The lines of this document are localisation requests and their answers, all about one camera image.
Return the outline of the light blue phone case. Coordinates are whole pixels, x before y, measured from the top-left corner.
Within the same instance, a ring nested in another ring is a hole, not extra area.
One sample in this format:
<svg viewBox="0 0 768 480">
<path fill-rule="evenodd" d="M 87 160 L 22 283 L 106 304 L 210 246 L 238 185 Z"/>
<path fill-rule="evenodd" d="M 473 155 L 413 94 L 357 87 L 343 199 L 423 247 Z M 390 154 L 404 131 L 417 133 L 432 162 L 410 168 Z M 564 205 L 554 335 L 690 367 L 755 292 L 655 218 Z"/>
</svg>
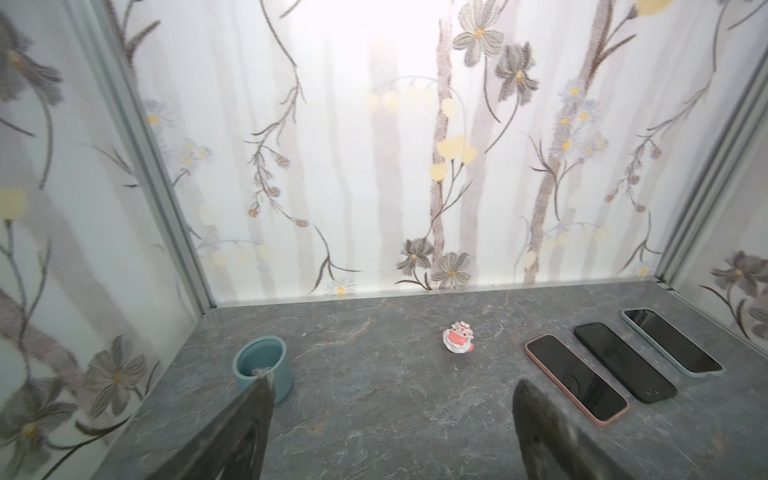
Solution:
<svg viewBox="0 0 768 480">
<path fill-rule="evenodd" d="M 663 316 L 648 308 L 623 309 L 623 320 L 666 360 L 688 377 L 725 372 L 724 367 Z"/>
</svg>

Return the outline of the pink white cupcake toy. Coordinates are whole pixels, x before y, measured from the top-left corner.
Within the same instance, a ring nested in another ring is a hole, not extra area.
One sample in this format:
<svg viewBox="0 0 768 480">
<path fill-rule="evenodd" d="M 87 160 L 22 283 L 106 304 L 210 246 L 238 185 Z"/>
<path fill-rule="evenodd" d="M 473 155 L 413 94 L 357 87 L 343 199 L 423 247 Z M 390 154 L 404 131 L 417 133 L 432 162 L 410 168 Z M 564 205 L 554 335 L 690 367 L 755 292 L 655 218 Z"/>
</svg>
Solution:
<svg viewBox="0 0 768 480">
<path fill-rule="evenodd" d="M 458 321 L 445 329 L 442 334 L 444 346 L 454 354 L 466 354 L 474 350 L 473 344 L 474 332 L 471 326 Z"/>
</svg>

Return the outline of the teal ceramic cup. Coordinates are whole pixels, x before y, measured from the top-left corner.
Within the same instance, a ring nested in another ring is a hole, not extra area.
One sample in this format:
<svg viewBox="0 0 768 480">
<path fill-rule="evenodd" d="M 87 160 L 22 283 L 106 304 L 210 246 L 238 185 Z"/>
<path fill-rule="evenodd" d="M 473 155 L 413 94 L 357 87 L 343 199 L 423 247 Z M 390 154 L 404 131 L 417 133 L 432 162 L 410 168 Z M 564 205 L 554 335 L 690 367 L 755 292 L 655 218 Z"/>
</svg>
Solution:
<svg viewBox="0 0 768 480">
<path fill-rule="evenodd" d="M 274 335 L 256 338 L 244 345 L 233 359 L 232 371 L 240 391 L 258 378 L 269 377 L 275 392 L 275 405 L 286 399 L 294 385 L 287 344 Z"/>
</svg>

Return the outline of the black phone case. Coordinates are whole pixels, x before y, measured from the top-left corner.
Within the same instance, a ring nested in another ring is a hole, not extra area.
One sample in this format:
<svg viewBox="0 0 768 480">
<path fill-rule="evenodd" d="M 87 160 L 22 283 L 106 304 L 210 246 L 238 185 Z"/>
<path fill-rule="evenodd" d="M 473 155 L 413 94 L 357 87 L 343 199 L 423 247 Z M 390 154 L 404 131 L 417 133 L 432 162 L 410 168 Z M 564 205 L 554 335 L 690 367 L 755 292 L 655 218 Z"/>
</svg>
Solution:
<svg viewBox="0 0 768 480">
<path fill-rule="evenodd" d="M 677 395 L 676 387 L 607 325 L 579 325 L 574 335 L 642 403 L 653 404 Z"/>
</svg>

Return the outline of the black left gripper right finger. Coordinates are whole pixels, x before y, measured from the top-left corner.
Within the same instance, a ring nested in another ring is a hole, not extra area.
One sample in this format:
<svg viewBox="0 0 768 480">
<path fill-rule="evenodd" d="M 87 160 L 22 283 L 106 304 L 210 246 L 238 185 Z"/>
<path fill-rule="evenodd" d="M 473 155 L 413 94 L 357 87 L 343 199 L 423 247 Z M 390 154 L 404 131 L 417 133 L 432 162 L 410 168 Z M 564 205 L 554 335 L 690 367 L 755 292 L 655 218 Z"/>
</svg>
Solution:
<svg viewBox="0 0 768 480">
<path fill-rule="evenodd" d="M 512 412 L 529 479 L 630 479 L 630 473 L 532 382 L 517 383 Z"/>
</svg>

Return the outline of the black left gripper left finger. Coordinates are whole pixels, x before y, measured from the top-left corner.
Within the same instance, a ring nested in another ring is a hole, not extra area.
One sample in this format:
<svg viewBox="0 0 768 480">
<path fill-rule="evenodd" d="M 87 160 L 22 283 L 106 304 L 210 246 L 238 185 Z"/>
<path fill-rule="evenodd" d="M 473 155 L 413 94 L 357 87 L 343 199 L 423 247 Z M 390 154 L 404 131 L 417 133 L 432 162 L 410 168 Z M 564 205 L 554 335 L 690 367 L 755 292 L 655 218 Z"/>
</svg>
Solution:
<svg viewBox="0 0 768 480">
<path fill-rule="evenodd" d="M 151 479 L 258 479 L 275 400 L 274 375 L 264 371 Z"/>
</svg>

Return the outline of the pink phone case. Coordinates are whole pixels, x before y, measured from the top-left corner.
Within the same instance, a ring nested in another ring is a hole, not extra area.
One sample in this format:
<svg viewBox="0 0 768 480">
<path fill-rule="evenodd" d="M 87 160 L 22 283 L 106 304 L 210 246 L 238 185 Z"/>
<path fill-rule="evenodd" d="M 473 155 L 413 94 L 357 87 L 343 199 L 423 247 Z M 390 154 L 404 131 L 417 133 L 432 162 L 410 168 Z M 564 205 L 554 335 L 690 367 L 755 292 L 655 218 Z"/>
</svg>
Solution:
<svg viewBox="0 0 768 480">
<path fill-rule="evenodd" d="M 606 426 L 628 410 L 627 400 L 554 335 L 528 341 L 525 352 L 595 425 Z"/>
</svg>

